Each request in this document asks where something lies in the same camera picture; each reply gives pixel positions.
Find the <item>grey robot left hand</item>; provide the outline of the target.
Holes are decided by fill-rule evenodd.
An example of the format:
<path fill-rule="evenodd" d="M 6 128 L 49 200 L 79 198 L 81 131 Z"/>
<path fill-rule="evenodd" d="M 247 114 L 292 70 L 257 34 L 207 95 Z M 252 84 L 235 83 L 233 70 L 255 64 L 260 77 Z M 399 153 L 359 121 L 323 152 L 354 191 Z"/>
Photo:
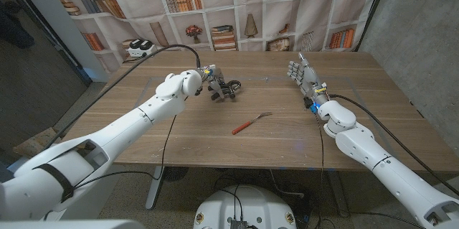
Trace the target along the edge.
<path fill-rule="evenodd" d="M 213 101 L 223 101 L 224 93 L 222 86 L 225 85 L 224 76 L 222 70 L 216 65 L 208 65 L 201 67 L 202 82 L 208 82 L 208 91 L 211 93 L 211 99 Z"/>

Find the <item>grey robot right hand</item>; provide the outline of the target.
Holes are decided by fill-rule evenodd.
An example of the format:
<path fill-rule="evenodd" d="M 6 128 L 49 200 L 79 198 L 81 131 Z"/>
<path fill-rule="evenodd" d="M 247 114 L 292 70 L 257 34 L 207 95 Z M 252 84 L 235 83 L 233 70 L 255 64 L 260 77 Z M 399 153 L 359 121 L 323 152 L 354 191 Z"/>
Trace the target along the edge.
<path fill-rule="evenodd" d="M 302 52 L 298 53 L 300 62 L 290 61 L 287 76 L 299 86 L 301 93 L 310 101 L 308 105 L 319 109 L 328 101 L 326 84 L 322 83 L 316 71 Z"/>

